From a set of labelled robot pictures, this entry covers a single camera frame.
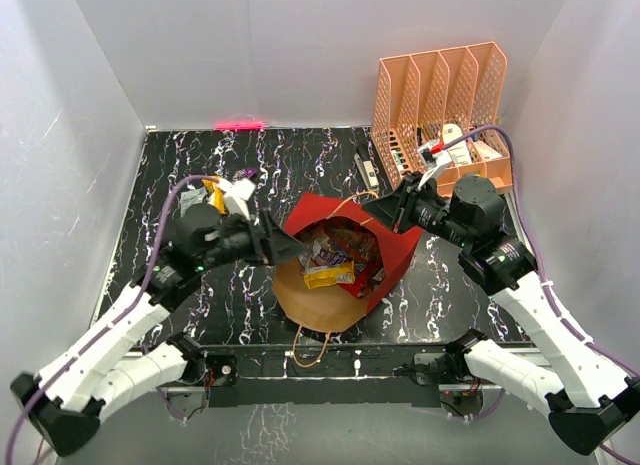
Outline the brown M&M's packet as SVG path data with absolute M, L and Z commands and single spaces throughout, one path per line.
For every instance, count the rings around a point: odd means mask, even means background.
M 345 251 L 321 249 L 315 256 L 314 261 L 318 266 L 336 267 L 349 260 Z

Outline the red brown paper bag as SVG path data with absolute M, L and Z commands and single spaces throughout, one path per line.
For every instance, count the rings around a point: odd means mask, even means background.
M 355 201 L 362 195 L 339 199 L 305 193 L 286 220 L 285 230 L 306 243 L 325 236 L 322 227 L 328 219 L 346 217 L 375 234 L 382 256 L 382 268 L 373 276 L 372 287 L 362 298 L 354 297 L 342 287 L 354 282 L 352 262 L 316 267 L 304 273 L 297 257 L 276 267 L 273 292 L 285 316 L 297 326 L 291 355 L 301 368 L 314 366 L 324 355 L 320 352 L 315 359 L 301 362 L 296 351 L 301 333 L 322 335 L 323 344 L 328 345 L 333 335 L 347 331 L 369 315 L 405 275 L 419 243 L 419 229 L 397 234 L 364 212 L 362 204 Z

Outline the purple M&M's packet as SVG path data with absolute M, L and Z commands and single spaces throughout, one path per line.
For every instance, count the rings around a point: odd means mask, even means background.
M 258 170 L 256 168 L 243 168 L 237 170 L 233 175 L 234 181 L 239 181 L 243 179 L 253 180 L 256 176 Z

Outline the yellow snack packet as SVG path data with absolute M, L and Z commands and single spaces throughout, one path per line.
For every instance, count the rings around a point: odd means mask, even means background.
M 224 191 L 220 188 L 221 180 L 221 177 L 213 176 L 212 179 L 202 179 L 202 184 L 207 192 L 207 203 L 213 206 L 220 214 L 226 215 Z

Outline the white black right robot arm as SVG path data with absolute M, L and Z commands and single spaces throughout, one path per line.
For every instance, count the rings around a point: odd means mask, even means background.
M 442 356 L 405 373 L 492 382 L 544 415 L 560 440 L 584 456 L 638 414 L 638 377 L 596 352 L 584 333 L 572 332 L 568 313 L 554 313 L 554 295 L 534 255 L 501 227 L 506 204 L 489 179 L 466 175 L 445 199 L 434 179 L 414 173 L 362 208 L 394 233 L 419 227 L 459 247 L 465 274 L 524 328 L 549 364 L 537 366 L 470 329 Z

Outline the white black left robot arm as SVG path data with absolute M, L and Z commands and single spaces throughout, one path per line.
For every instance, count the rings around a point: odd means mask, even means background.
M 67 457 L 138 397 L 173 382 L 201 382 L 206 354 L 184 332 L 135 360 L 125 356 L 199 290 L 209 270 L 237 261 L 281 265 L 302 249 L 266 209 L 252 220 L 242 214 L 223 215 L 211 205 L 191 206 L 170 223 L 157 256 L 68 351 L 39 372 L 13 380 L 10 389 L 23 418 L 58 456 Z

